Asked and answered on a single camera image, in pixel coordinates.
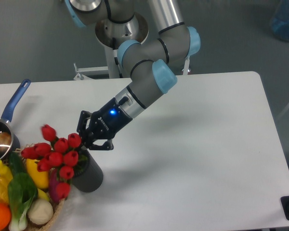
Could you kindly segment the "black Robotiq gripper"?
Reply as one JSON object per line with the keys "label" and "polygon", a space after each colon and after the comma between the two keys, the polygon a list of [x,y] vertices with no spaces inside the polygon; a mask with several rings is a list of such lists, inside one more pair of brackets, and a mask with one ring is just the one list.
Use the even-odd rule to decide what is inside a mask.
{"label": "black Robotiq gripper", "polygon": [[[88,137],[89,140],[94,141],[92,143],[85,142],[83,150],[111,151],[114,149],[112,138],[132,121],[132,118],[121,109],[121,106],[127,101],[127,96],[118,102],[116,98],[113,98],[99,111],[94,113],[81,111],[77,133],[81,137]],[[102,140],[102,144],[96,143],[99,140]]]}

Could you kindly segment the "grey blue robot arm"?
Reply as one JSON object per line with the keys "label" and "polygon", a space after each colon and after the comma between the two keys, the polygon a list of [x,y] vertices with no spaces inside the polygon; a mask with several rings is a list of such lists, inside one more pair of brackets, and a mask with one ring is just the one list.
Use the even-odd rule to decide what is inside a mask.
{"label": "grey blue robot arm", "polygon": [[110,59],[109,75],[127,75],[131,82],[100,110],[80,114],[77,131],[82,149],[112,150],[117,132],[166,94],[177,77],[169,64],[188,59],[200,49],[194,27],[186,26],[175,0],[150,0],[159,37],[146,43],[148,25],[132,0],[67,0],[79,27],[95,24],[95,34]]}

